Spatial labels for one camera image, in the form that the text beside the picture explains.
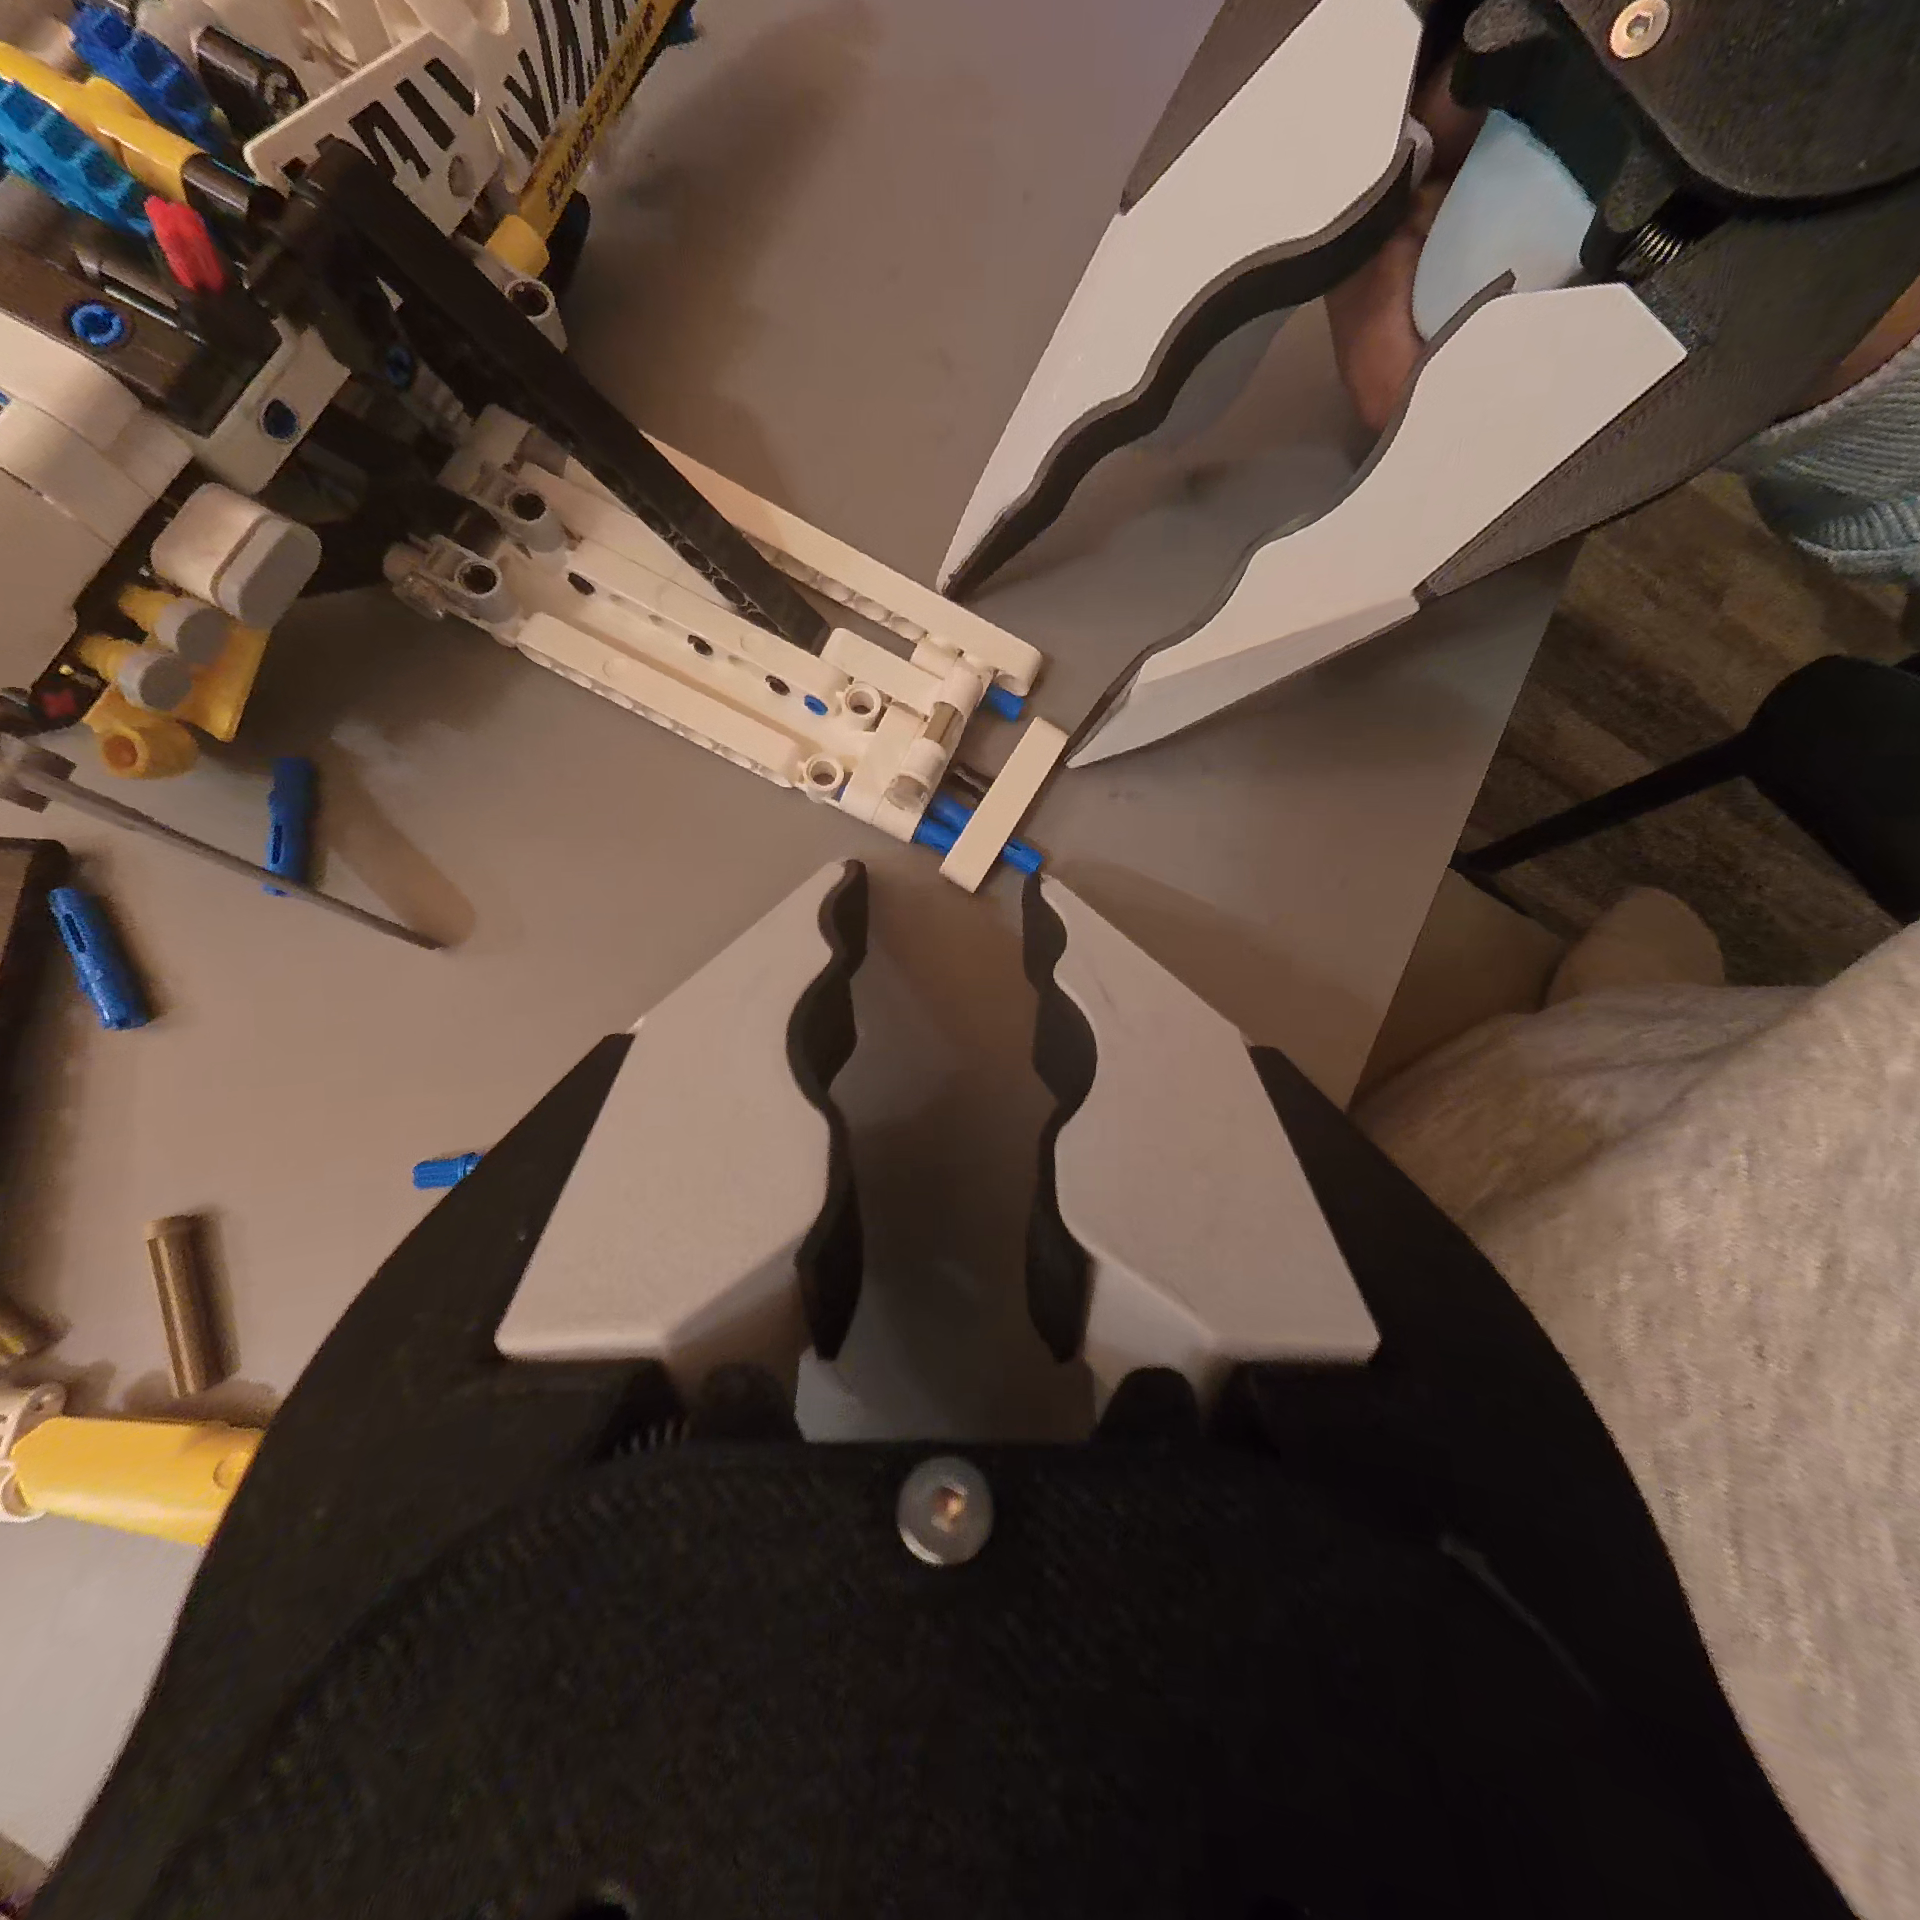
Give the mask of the dark tan lego axle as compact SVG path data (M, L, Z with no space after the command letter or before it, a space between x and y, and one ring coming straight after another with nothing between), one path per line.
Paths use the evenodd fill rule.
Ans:
M236 1349L203 1214L162 1214L143 1230L174 1395L188 1400L235 1372Z

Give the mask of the zebra striped lego helicopter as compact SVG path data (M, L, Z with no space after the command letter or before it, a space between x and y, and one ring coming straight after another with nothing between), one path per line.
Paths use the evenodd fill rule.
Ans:
M489 410L773 657L818 606L572 364L578 178L693 1L2 6L2 799L174 777L300 601L519 617L563 542Z

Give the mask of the long black lego beam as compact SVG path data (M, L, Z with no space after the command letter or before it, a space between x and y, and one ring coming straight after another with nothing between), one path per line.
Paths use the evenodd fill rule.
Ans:
M2 1110L54 943L53 890L67 881L69 865L67 846L53 839L2 839Z

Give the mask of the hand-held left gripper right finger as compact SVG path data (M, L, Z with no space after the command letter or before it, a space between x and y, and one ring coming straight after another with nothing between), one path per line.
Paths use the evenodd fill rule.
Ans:
M1252 1043L1057 876L1024 890L1052 1098L1025 1306L1104 1414L1137 1372L1210 1408L1249 1364L1348 1367L1378 1328Z

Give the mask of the yellow curved lego panel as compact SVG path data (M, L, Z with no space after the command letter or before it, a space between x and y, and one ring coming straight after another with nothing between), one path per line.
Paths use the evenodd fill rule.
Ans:
M67 1412L58 1383L2 1388L2 1521L76 1520L206 1546L261 1429Z

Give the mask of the white beam with blue pins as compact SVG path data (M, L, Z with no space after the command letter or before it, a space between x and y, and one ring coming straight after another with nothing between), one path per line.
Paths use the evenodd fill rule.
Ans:
M930 796L914 828L914 843L937 854L937 870L949 886L973 894L999 869L1020 876L1039 870L1043 852L1020 832L1068 745L1068 731L1038 717L978 790L965 785Z

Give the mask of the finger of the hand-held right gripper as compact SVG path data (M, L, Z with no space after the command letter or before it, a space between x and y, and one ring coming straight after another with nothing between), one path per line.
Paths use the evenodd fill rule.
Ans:
M1425 1L1223 1L1144 137L949 541L973 593L1166 419L1235 331L1274 327L1399 225Z
M1144 750L1402 626L1446 561L1682 361L1620 281L1483 288L1347 490L1252 549L1188 633L1144 652L1068 767Z

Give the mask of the white lego skid assembly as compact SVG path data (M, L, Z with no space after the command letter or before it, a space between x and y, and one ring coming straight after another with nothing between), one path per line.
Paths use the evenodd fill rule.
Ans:
M1020 715L1024 697L985 662L914 646L827 595L816 652L755 626L587 466L498 406L463 429L439 479L478 508L496 545L454 535L391 545L401 599L898 841L972 717ZM784 579L802 586L802 606L818 595Z

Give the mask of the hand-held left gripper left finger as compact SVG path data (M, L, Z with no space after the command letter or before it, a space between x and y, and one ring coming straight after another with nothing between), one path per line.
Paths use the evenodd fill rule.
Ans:
M798 1367L860 1297L850 1130L869 873L831 859L628 1028L496 1328L514 1359Z

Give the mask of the long white lego beam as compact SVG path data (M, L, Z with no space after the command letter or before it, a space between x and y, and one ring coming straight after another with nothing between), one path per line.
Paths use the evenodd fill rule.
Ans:
M843 610L860 612L914 646L934 646L985 662L995 684L1003 684L1016 697L1032 695L1043 676L1043 650L1032 641L716 475L656 435L646 432L643 437L788 579L814 586Z

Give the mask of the person's right forearm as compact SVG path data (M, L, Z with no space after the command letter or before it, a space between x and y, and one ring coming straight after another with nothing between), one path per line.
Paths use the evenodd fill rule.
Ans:
M1723 466L1762 521L1839 577L1916 583L1916 338Z

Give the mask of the person's right hand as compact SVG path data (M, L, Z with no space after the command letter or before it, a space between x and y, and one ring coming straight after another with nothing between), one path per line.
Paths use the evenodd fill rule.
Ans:
M1413 115L1425 126L1428 164L1409 193L1399 229L1325 297L1341 386L1361 426L1373 435L1392 421L1425 350L1413 320L1417 262L1483 117L1453 99L1452 73L1453 54L1439 61L1416 94Z

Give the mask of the black chair seat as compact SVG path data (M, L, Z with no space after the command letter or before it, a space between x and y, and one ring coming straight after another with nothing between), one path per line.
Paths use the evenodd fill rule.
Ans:
M1736 781L1807 832L1878 909L1916 923L1915 652L1898 662L1824 657L1802 663L1738 732L1457 852L1452 869L1490 880Z

